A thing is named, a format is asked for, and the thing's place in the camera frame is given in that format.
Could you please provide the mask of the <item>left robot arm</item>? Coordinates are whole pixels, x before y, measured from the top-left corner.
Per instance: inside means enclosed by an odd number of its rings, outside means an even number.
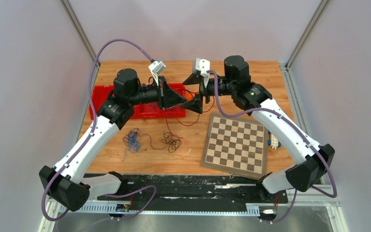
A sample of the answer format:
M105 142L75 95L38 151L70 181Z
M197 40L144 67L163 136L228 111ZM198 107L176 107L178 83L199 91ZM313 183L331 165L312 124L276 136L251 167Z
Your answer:
M140 83L137 72L126 68L114 79L114 88L94 115L92 124L74 147L53 167L43 166L39 177L46 196L70 211L77 211L87 200L111 194L116 200L128 195L128 186L116 172L85 178L84 175L102 148L134 115L134 107L156 103L161 110L185 103L187 99L172 89L164 76L150 85Z

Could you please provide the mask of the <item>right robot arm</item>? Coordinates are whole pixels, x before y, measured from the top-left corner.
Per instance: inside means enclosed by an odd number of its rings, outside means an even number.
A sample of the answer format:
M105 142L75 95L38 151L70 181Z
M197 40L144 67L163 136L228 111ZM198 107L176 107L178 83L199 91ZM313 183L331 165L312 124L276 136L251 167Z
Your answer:
M295 189L306 192L312 188L326 196L337 196L336 183L330 169L335 150L313 139L278 105L261 84L251 80L249 64L240 55L224 59L224 76L218 76L208 60L196 58L192 73L184 85L199 85L198 94L182 104L182 108L201 114L202 97L215 98L221 115L233 118L247 114L270 129L289 152L294 165L260 179L257 197L268 202L277 192Z

